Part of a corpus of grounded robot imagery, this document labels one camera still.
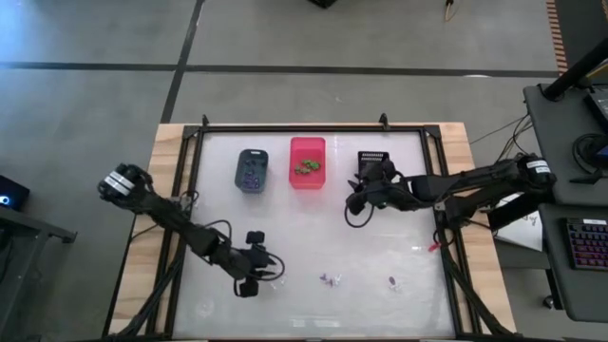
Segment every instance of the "black desk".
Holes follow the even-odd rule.
[[[572,143],[583,134],[602,133],[583,102],[587,94],[586,90],[570,89],[563,99],[552,102],[537,86],[523,90],[542,156],[558,178],[553,187],[556,203],[608,207],[608,179],[594,185],[570,182],[586,175],[572,158]]]
[[[608,322],[608,272],[577,271],[570,266],[559,219],[605,219],[608,208],[541,204],[542,238],[549,255],[557,294],[568,317],[577,321]]]
[[[72,243],[76,234],[3,207],[0,207],[0,228],[10,231],[13,236],[9,267],[0,282],[0,340],[5,341],[13,333],[15,313],[21,298],[26,295],[25,282],[33,272],[45,243],[51,237]]]

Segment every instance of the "electronic device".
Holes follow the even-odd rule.
[[[0,176],[0,206],[20,211],[28,196],[29,189],[27,187]]]
[[[608,133],[608,91],[590,93],[584,100],[601,129]]]
[[[608,271],[608,223],[605,220],[564,218],[561,226],[573,269]]]

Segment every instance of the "keyboard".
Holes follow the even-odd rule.
[[[603,219],[565,218],[572,268],[608,271],[608,224]]]

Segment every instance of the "blue light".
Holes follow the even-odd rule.
[[[10,197],[8,196],[0,196],[0,204],[9,205]]]

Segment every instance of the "concrete floor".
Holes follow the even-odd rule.
[[[555,70],[543,0],[207,0],[189,64]],[[6,0],[0,62],[176,64],[195,0]],[[0,70],[0,174],[32,190],[27,212],[79,232],[50,243],[22,330],[48,341],[98,337],[133,219],[98,199],[118,162],[146,165],[173,72]],[[465,122],[470,141],[524,112],[536,78],[187,72],[171,122]],[[495,161],[512,127],[471,145]],[[532,130],[520,140],[537,151]],[[505,270],[518,330],[608,334],[540,308],[538,272]]]

